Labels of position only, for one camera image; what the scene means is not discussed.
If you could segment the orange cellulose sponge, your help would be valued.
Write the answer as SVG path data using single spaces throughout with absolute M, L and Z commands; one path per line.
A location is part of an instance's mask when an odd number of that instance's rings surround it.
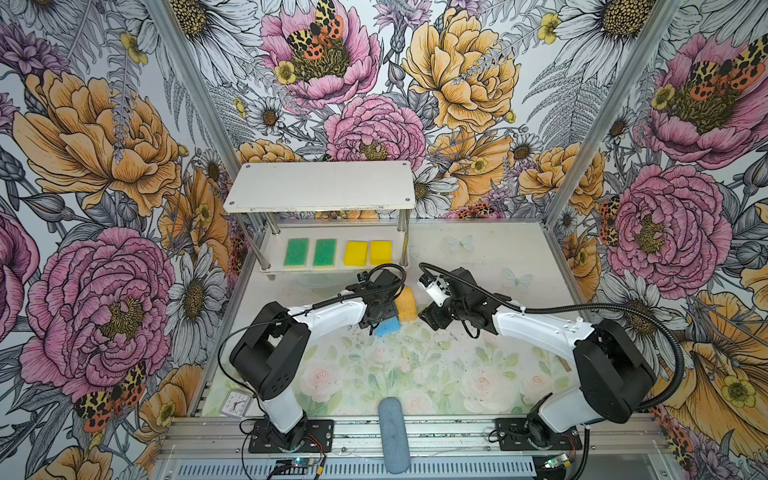
M 419 319 L 418 309 L 412 289 L 404 287 L 395 299 L 397 318 L 400 322 L 413 322 Z

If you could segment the green yellow sponge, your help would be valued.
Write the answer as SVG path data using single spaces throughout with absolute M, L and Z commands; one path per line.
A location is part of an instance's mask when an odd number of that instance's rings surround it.
M 315 243 L 312 266 L 315 269 L 334 268 L 336 250 L 336 239 L 318 239 Z
M 285 268 L 303 268 L 307 264 L 310 240 L 291 238 L 286 244 L 283 266 Z

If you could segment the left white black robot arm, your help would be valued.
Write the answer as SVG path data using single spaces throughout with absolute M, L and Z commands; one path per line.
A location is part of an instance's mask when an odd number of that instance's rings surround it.
M 310 342 L 352 326 L 374 329 L 396 315 L 405 287 L 403 267 L 387 263 L 357 275 L 336 296 L 313 304 L 265 304 L 252 323 L 233 333 L 229 364 L 258 400 L 268 425 L 288 444 L 302 437 L 307 414 L 292 383 Z

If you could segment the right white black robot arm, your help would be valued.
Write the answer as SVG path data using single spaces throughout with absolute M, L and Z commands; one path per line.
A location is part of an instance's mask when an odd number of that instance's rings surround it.
M 578 425 L 627 422 L 644 402 L 657 377 L 620 326 L 604 320 L 562 319 L 516 305 L 479 286 L 472 274 L 420 263 L 419 284 L 430 304 L 419 317 L 432 329 L 460 322 L 471 330 L 525 341 L 555 354 L 576 371 L 577 382 L 544 395 L 512 438 L 549 449 L 558 435 Z

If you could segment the white two-tier metal shelf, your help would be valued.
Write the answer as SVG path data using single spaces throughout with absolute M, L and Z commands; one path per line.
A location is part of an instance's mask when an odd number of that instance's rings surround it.
M 407 161 L 247 163 L 224 202 L 227 214 L 263 224 L 254 254 L 266 275 L 361 271 L 370 264 L 370 242 L 392 242 L 392 262 L 409 263 L 409 219 L 416 206 Z M 291 238 L 310 240 L 303 268 L 283 266 Z M 336 239 L 334 268 L 312 266 L 318 239 Z M 369 243 L 367 265 L 343 264 L 348 241 Z

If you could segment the blue cellulose sponge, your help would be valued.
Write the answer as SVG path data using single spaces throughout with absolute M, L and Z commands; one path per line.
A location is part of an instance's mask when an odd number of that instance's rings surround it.
M 401 329 L 401 322 L 397 317 L 384 320 L 379 323 L 373 330 L 373 334 L 376 337 L 383 337 L 385 335 L 393 334 Z

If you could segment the grey oval pad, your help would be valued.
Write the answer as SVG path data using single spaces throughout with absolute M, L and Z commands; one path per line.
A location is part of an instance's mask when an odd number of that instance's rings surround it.
M 401 402 L 394 397 L 383 399 L 378 417 L 385 468 L 390 474 L 403 474 L 411 466 L 411 456 Z

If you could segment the small white alarm clock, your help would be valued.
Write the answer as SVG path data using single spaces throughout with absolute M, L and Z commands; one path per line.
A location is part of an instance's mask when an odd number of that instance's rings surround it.
M 253 401 L 250 393 L 229 390 L 220 405 L 220 414 L 231 418 L 245 418 Z

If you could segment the green circuit board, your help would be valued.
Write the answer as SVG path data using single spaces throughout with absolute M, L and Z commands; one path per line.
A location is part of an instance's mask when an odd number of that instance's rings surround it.
M 271 475 L 304 475 L 313 473 L 321 475 L 325 466 L 325 460 L 320 458 L 298 457 L 277 460 Z

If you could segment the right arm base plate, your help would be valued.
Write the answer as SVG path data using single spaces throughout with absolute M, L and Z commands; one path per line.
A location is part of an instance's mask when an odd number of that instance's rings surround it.
M 577 451 L 583 446 L 575 427 L 556 433 L 538 420 L 522 416 L 495 418 L 494 431 L 502 451 Z

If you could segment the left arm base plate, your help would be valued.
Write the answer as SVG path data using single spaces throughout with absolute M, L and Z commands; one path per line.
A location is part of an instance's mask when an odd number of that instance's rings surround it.
M 281 433 L 260 418 L 249 432 L 247 451 L 251 454 L 330 453 L 335 422 L 327 419 L 302 419 L 287 433 Z

